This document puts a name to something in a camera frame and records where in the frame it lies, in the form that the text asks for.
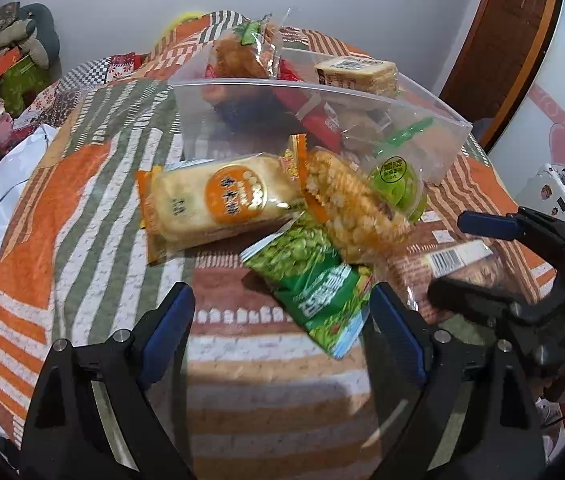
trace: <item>wooden door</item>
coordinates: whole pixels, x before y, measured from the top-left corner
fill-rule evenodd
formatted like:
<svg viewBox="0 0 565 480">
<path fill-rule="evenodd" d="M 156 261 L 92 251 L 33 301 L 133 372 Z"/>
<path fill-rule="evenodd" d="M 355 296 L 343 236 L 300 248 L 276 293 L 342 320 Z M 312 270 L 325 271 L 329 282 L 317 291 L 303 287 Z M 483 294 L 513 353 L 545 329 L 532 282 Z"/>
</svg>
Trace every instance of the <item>wooden door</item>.
<svg viewBox="0 0 565 480">
<path fill-rule="evenodd" d="M 555 0 L 482 0 L 440 97 L 471 122 L 495 118 L 526 64 L 523 83 L 533 78 L 531 66 L 540 54 L 547 13 L 550 18 L 554 4 Z"/>
</svg>

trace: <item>yellow object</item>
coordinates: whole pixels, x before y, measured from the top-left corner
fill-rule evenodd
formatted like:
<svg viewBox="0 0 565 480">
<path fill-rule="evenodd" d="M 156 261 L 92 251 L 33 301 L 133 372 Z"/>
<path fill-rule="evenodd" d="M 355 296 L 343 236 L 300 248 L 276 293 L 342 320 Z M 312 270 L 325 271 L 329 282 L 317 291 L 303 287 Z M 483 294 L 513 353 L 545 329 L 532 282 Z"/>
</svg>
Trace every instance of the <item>yellow object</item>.
<svg viewBox="0 0 565 480">
<path fill-rule="evenodd" d="M 291 146 L 297 153 L 298 180 L 307 208 L 325 225 L 346 263 L 372 264 L 405 238 L 411 230 L 409 221 L 354 168 L 322 148 L 304 155 L 305 134 L 291 136 Z M 298 155 L 306 156 L 304 163 Z"/>
<path fill-rule="evenodd" d="M 160 33 L 160 37 L 156 41 L 155 44 L 160 44 L 163 38 L 168 38 L 169 33 L 174 30 L 178 25 L 184 22 L 189 22 L 191 20 L 197 20 L 198 18 L 203 17 L 204 14 L 201 12 L 183 12 L 180 16 L 178 16 L 175 20 L 173 20 L 169 25 L 163 28 L 163 31 Z"/>
</svg>

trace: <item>green bag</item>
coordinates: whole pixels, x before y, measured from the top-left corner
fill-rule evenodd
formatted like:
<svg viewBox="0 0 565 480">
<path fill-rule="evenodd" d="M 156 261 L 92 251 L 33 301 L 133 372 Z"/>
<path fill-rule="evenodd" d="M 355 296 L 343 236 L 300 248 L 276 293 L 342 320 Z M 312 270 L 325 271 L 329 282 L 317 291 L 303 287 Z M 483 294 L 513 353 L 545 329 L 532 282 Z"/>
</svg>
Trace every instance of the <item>green bag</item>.
<svg viewBox="0 0 565 480">
<path fill-rule="evenodd" d="M 240 254 L 266 279 L 294 321 L 341 359 L 369 315 L 373 279 L 364 266 L 342 261 L 322 225 L 307 213 Z"/>
<path fill-rule="evenodd" d="M 25 95 L 29 93 L 35 98 L 47 86 L 49 72 L 27 55 L 0 77 L 0 98 L 5 102 L 5 110 L 16 118 L 29 104 L 25 103 Z"/>
</svg>

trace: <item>bed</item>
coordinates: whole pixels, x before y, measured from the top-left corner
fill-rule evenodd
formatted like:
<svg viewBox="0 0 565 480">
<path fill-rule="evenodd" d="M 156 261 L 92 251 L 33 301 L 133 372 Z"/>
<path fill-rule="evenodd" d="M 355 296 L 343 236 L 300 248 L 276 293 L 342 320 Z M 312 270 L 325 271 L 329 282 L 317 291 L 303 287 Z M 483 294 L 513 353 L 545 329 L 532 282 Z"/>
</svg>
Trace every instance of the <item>bed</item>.
<svg viewBox="0 0 565 480">
<path fill-rule="evenodd" d="M 218 11 L 178 25 L 142 64 L 134 54 L 85 64 L 38 95 L 17 120 L 16 128 L 42 122 L 60 128 L 0 251 L 0 425 L 17 445 L 51 343 L 67 337 L 75 346 L 91 344 L 130 328 L 179 280 L 194 288 L 194 323 L 184 354 L 148 397 L 200 478 L 368 478 L 405 423 L 418 392 L 400 378 L 371 324 L 336 361 L 262 285 L 245 286 L 248 269 L 238 253 L 258 233 L 147 266 L 135 173 L 181 160 L 184 144 L 167 80 L 244 19 Z M 314 30 L 287 27 L 284 39 L 301 50 L 363 54 Z M 471 135 L 427 194 L 427 210 L 438 218 L 427 232 L 447 230 L 456 240 L 465 238 L 456 225 L 465 209 L 517 210 Z M 499 243 L 520 289 L 537 302 L 551 287 L 553 269 L 517 242 Z M 236 321 L 240 309 L 248 322 Z M 213 316 L 218 322 L 208 321 Z M 483 341 L 457 317 L 446 323 L 469 342 Z M 125 462 L 106 396 L 96 394 L 114 453 Z"/>
</svg>

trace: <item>green pea snack bag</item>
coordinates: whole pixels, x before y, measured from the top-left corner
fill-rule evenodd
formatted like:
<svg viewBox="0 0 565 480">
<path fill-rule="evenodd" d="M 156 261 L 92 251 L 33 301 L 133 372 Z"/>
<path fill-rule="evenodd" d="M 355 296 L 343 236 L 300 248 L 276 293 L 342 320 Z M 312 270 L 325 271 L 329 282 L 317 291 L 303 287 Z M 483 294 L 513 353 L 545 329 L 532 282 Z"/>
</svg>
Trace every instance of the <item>green pea snack bag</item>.
<svg viewBox="0 0 565 480">
<path fill-rule="evenodd" d="M 322 225 L 307 213 L 240 254 L 325 351 L 342 359 L 369 315 L 371 272 L 342 261 Z"/>
</svg>

